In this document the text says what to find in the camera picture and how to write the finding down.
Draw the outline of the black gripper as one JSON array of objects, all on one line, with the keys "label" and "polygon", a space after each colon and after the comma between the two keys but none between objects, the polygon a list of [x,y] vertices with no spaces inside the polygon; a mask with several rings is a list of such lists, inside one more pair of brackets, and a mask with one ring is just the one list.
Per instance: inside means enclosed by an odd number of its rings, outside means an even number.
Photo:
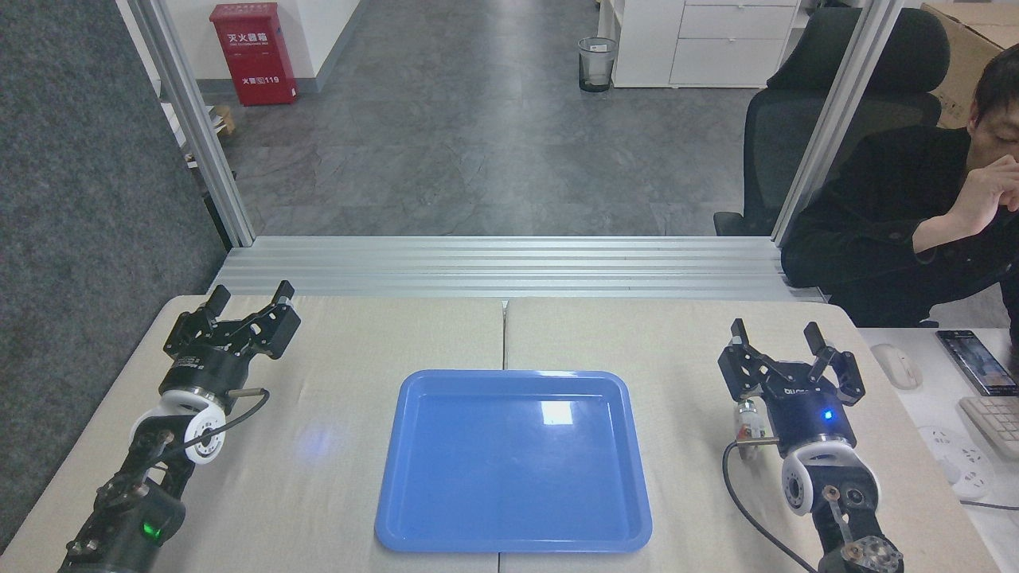
[{"label": "black gripper", "polygon": [[827,344],[818,323],[808,322],[804,335],[814,356],[802,388],[787,388],[779,362],[749,344],[744,320],[736,317],[732,338],[718,357],[725,385],[734,402],[766,396],[769,421],[780,454],[822,440],[857,439],[843,406],[854,406],[865,395],[855,355]]},{"label": "black gripper", "polygon": [[[162,382],[162,392],[181,389],[216,402],[234,402],[227,394],[242,389],[250,370],[250,356],[263,354],[279,359],[301,325],[291,299],[294,287],[280,282],[272,301],[218,333],[217,319],[232,295],[226,287],[215,287],[210,298],[193,312],[179,315],[164,344],[164,352],[175,357]],[[225,347],[225,349],[187,349]]]}]

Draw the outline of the person's hand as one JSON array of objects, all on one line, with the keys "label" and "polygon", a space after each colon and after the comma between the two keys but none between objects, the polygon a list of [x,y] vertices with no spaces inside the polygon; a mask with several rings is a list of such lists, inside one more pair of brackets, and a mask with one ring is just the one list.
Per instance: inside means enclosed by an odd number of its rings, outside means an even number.
[{"label": "person's hand", "polygon": [[968,238],[987,228],[1001,208],[1009,214],[1018,209],[1018,166],[1011,155],[967,175],[947,220],[954,232]]}]

